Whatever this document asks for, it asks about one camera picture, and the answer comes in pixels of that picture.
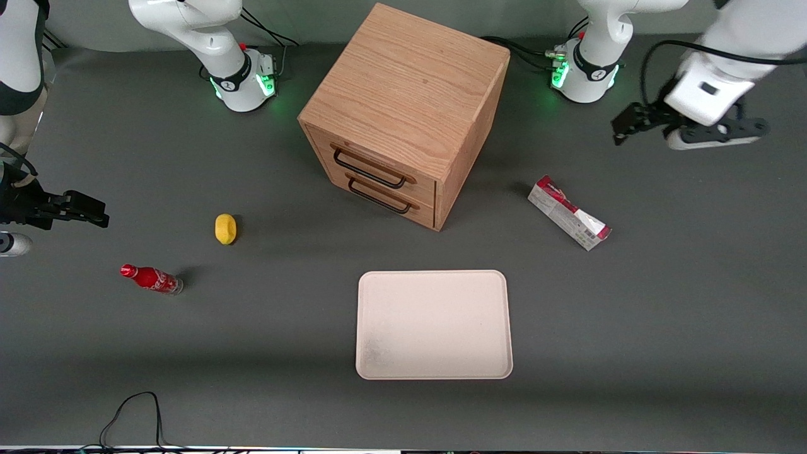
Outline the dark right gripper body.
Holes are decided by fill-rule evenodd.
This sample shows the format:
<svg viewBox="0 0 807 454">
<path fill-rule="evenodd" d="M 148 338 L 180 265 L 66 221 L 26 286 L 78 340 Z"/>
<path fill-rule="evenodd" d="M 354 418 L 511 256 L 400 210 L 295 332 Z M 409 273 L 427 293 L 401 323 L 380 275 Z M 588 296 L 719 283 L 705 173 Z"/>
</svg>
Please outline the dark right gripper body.
<svg viewBox="0 0 807 454">
<path fill-rule="evenodd" d="M 49 220 L 38 217 L 38 210 L 48 199 L 37 178 L 9 164 L 2 164 L 2 224 L 27 224 L 48 229 Z"/>
</svg>

